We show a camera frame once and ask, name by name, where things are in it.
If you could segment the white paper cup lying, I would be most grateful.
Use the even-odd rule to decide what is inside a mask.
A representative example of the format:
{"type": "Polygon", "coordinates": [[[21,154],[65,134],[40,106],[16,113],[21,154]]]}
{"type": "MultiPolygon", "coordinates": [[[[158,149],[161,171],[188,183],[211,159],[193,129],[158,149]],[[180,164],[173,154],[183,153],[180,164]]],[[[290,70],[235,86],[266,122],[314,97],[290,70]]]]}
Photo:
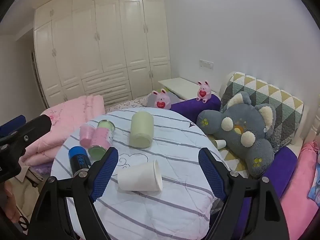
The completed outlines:
{"type": "Polygon", "coordinates": [[[123,191],[162,191],[163,181],[158,161],[123,168],[117,173],[123,191]]]}

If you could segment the purple bed sheet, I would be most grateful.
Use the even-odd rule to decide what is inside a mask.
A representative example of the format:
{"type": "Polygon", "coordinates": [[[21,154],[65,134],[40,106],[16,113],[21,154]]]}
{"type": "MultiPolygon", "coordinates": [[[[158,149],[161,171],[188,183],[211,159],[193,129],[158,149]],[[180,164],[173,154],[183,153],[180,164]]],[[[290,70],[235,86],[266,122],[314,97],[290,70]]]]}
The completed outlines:
{"type": "MultiPolygon", "coordinates": [[[[273,185],[279,199],[282,197],[297,164],[297,156],[287,147],[282,147],[274,156],[274,161],[264,173],[273,185]]],[[[232,239],[243,234],[250,210],[251,198],[245,198],[232,239]]]]}

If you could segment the pink bunny plush right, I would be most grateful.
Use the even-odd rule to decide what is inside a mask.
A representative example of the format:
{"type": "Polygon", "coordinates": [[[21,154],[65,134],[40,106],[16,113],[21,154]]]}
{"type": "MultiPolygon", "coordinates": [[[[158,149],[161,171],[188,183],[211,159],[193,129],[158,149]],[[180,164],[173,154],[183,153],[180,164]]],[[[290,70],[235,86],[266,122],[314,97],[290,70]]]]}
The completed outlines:
{"type": "Polygon", "coordinates": [[[208,81],[204,81],[204,82],[199,81],[198,84],[200,85],[200,88],[197,92],[196,100],[206,103],[212,97],[212,90],[210,88],[210,85],[208,81]]]}

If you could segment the purple bolster pillow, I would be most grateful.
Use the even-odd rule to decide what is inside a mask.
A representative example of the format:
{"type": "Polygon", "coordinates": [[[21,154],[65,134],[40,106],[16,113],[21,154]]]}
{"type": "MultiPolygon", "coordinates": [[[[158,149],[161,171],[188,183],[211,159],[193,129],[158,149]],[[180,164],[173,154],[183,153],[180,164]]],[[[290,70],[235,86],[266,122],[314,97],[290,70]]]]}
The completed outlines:
{"type": "Polygon", "coordinates": [[[196,123],[198,115],[204,110],[219,111],[221,107],[220,99],[212,94],[212,97],[206,102],[197,101],[195,98],[172,104],[171,110],[179,113],[193,123],[196,123]]]}

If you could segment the pink bunny plush left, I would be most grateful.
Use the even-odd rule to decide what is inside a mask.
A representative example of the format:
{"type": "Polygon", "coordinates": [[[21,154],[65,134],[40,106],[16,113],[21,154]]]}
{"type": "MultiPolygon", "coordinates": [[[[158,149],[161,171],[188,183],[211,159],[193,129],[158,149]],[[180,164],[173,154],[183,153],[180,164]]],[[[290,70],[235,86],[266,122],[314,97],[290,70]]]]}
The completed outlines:
{"type": "Polygon", "coordinates": [[[155,108],[171,109],[171,100],[168,96],[167,91],[164,88],[161,88],[160,92],[153,90],[152,95],[156,96],[154,103],[155,108]]]}

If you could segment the folded pink quilt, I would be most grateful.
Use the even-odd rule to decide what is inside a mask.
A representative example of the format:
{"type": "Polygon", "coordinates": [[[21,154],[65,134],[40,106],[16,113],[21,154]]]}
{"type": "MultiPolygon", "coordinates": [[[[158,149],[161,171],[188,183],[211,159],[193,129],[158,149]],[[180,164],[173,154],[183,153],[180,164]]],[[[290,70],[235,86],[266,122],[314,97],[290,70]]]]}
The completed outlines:
{"type": "Polygon", "coordinates": [[[50,132],[33,142],[20,157],[27,166],[36,166],[54,160],[67,138],[82,124],[105,113],[103,97],[100,95],[80,96],[45,110],[50,117],[50,132]]]}

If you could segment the small paper cup by koala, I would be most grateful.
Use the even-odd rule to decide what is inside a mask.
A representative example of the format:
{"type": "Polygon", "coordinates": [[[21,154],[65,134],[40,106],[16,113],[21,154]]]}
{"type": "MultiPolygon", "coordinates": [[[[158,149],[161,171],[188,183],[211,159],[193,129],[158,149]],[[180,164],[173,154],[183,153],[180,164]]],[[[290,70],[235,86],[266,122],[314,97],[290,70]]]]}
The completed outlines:
{"type": "Polygon", "coordinates": [[[223,149],[227,145],[225,140],[213,140],[212,143],[217,150],[223,149]]]}

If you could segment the clear jar green pink liner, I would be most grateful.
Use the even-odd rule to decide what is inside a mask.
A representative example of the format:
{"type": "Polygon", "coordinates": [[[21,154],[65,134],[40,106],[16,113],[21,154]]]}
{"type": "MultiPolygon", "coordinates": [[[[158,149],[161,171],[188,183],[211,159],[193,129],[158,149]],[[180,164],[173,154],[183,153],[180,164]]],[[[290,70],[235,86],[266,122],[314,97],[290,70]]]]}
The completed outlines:
{"type": "Polygon", "coordinates": [[[91,140],[88,153],[93,160],[100,160],[107,150],[112,146],[114,124],[109,120],[101,120],[91,140]]]}

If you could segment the triangle patterned quilted cushion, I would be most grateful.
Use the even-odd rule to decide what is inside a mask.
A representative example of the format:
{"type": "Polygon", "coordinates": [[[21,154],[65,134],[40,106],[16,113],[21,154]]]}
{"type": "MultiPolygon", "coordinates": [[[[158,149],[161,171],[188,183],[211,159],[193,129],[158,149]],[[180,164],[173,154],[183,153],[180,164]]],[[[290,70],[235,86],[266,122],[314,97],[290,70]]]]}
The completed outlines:
{"type": "Polygon", "coordinates": [[[290,93],[242,72],[228,74],[220,87],[221,108],[238,92],[249,94],[253,106],[262,103],[276,110],[273,134],[269,137],[274,152],[299,139],[304,122],[304,102],[290,93]]]}

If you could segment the striped white tablecloth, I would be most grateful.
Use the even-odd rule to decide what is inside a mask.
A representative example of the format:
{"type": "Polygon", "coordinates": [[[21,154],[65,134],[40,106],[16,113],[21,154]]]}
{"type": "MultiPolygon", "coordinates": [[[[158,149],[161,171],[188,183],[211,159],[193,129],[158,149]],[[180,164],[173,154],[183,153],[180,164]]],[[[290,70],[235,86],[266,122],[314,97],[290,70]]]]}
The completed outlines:
{"type": "Polygon", "coordinates": [[[101,115],[115,125],[112,145],[118,163],[95,208],[112,239],[202,239],[209,229],[216,200],[199,165],[207,148],[222,161],[208,137],[182,115],[143,108],[141,121],[153,118],[152,141],[147,148],[130,142],[131,122],[137,110],[122,109],[101,115]]]}

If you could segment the small pink plastic cup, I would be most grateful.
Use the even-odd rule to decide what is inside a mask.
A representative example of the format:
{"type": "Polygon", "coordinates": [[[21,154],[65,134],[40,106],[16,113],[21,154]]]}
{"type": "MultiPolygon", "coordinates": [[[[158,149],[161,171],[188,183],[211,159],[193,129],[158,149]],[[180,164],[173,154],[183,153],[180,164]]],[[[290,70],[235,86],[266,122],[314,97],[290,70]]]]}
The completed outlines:
{"type": "Polygon", "coordinates": [[[83,124],[80,127],[79,141],[80,145],[86,149],[90,148],[95,127],[90,124],[83,124]]]}

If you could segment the cream wardrobe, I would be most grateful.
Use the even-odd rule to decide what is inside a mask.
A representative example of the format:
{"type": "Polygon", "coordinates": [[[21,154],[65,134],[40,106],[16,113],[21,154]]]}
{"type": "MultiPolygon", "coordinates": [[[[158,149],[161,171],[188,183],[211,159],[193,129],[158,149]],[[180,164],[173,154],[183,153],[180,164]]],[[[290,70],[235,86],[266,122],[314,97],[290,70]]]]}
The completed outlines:
{"type": "Polygon", "coordinates": [[[164,0],[51,0],[35,10],[37,70],[49,106],[140,98],[171,78],[164,0]]]}

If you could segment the pale green cup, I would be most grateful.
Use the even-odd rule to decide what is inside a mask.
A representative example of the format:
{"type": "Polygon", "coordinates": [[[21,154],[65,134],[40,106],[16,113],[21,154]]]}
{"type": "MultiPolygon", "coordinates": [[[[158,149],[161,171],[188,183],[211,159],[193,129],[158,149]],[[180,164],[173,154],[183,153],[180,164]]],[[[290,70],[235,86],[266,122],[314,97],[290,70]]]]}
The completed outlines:
{"type": "Polygon", "coordinates": [[[129,145],[135,148],[148,148],[154,134],[153,116],[144,111],[135,113],[131,119],[129,145]]]}

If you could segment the pink bunny plush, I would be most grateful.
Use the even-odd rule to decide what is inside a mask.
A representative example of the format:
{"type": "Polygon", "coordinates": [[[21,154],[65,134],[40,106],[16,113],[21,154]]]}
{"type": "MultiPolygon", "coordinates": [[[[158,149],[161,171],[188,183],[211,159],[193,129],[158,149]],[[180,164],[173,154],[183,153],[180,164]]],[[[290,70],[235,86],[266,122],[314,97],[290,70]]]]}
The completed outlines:
{"type": "Polygon", "coordinates": [[[200,85],[200,88],[197,92],[196,100],[206,103],[212,97],[212,90],[210,88],[210,85],[208,81],[204,81],[204,82],[199,81],[198,84],[200,85]]]}
{"type": "Polygon", "coordinates": [[[154,103],[155,108],[171,109],[171,100],[168,96],[167,91],[164,88],[161,88],[160,92],[153,90],[152,95],[156,96],[154,103]]]}

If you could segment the blue black can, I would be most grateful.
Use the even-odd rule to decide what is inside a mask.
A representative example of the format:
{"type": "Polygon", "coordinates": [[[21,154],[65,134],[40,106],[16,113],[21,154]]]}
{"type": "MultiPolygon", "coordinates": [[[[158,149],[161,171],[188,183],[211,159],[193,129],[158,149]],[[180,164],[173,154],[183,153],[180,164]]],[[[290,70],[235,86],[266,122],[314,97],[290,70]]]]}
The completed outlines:
{"type": "Polygon", "coordinates": [[[92,165],[86,149],[81,146],[72,147],[68,151],[68,157],[74,177],[82,171],[88,171],[92,165]]]}

